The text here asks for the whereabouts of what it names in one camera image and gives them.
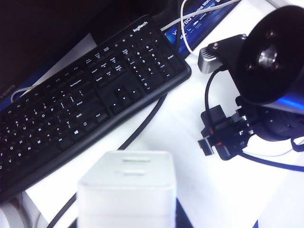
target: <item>metal bolt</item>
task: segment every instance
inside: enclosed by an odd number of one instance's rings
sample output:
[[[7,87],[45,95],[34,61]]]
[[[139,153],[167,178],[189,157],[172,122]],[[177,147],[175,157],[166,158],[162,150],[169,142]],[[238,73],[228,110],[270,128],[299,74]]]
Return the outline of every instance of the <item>metal bolt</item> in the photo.
[[[212,48],[213,48],[214,50],[216,50],[216,49],[218,49],[218,46],[219,46],[219,44],[216,42],[216,43],[213,44],[213,47],[212,47]]]
[[[269,39],[269,38],[271,38],[273,35],[274,35],[273,30],[270,30],[270,31],[268,31],[268,32],[266,33],[266,38]]]
[[[278,68],[280,68],[280,65],[279,65],[278,63],[274,63],[274,64],[272,65],[272,68],[273,68],[274,70],[277,70]]]
[[[246,70],[251,70],[253,68],[253,65],[251,63],[246,65]]]

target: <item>logitech keyboard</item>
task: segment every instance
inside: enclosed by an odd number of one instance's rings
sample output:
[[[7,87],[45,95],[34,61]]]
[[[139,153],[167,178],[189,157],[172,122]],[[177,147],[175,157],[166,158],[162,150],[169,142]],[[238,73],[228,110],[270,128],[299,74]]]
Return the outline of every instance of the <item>logitech keyboard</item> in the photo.
[[[0,203],[189,78],[144,16],[0,112]]]

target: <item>white cable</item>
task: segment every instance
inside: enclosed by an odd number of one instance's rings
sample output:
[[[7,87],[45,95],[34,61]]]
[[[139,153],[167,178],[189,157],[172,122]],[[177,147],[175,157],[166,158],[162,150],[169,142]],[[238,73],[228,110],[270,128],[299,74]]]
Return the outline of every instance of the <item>white cable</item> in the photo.
[[[16,90],[16,91],[11,95],[11,97],[10,97],[10,102],[11,102],[11,103],[14,102],[14,96],[15,96],[17,93],[20,93],[20,92],[23,92],[23,91],[31,90],[31,89],[35,88],[36,86],[38,86],[38,85],[33,85],[33,86],[30,86],[30,87],[25,87],[25,88]]]
[[[261,156],[261,157],[280,157],[280,156],[283,156],[283,155],[285,155],[285,154],[287,154],[287,153],[289,153],[291,151],[293,151],[293,149],[290,149],[290,150],[288,150],[288,151],[286,151],[284,153],[274,154],[274,155],[250,153],[250,152],[246,152],[246,151],[244,151],[244,153],[249,154],[249,155],[254,155],[254,156]]]
[[[33,227],[32,228],[37,228],[38,227],[38,222],[39,222],[39,218],[41,216],[41,212],[38,213],[36,220],[33,223]]]
[[[187,19],[187,18],[196,16],[196,15],[199,15],[199,14],[202,14],[202,13],[206,13],[206,12],[209,12],[209,11],[217,10],[217,9],[223,8],[223,7],[225,7],[225,6],[228,6],[228,5],[232,4],[232,3],[235,3],[235,2],[237,2],[237,1],[241,1],[241,0],[231,0],[231,1],[228,1],[228,2],[226,2],[226,3],[217,5],[217,6],[209,7],[209,8],[206,8],[206,9],[201,9],[201,10],[195,11],[195,12],[193,12],[193,13],[187,14],[187,15],[183,16],[182,18],[183,18],[183,19]],[[167,30],[167,29],[170,28],[172,25],[175,25],[176,23],[179,23],[180,20],[181,20],[181,19],[178,18],[178,19],[172,21],[172,22],[169,23],[168,25],[166,25],[166,26],[164,26],[163,28],[161,28],[161,31]]]
[[[188,41],[187,41],[187,38],[186,38],[186,34],[185,34],[185,25],[184,25],[184,21],[183,21],[183,11],[184,11],[184,6],[185,6],[185,3],[186,3],[187,0],[184,0],[182,1],[182,4],[181,4],[181,7],[180,7],[180,28],[181,28],[181,33],[182,33],[182,37],[184,39],[184,42],[185,42],[185,45],[186,45],[186,48],[188,49],[188,51],[195,55],[196,57],[199,57],[199,55],[195,54],[194,51],[191,50],[189,44],[188,44]]]

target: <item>logitech logo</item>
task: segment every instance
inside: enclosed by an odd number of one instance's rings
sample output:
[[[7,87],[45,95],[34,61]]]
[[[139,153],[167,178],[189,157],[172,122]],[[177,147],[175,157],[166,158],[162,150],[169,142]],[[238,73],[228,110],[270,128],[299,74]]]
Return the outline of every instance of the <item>logitech logo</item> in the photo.
[[[147,24],[148,24],[148,22],[145,21],[143,24],[137,26],[137,28],[134,28],[134,29],[133,29],[133,32],[137,32],[137,31],[141,30],[141,28],[142,28],[143,26],[147,25]]]

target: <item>white cube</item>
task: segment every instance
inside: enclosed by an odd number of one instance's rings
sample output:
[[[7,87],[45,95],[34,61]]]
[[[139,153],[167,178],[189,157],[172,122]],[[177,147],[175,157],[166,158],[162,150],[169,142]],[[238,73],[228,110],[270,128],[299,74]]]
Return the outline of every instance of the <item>white cube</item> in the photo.
[[[107,152],[79,181],[79,228],[174,228],[176,178],[168,152]]]

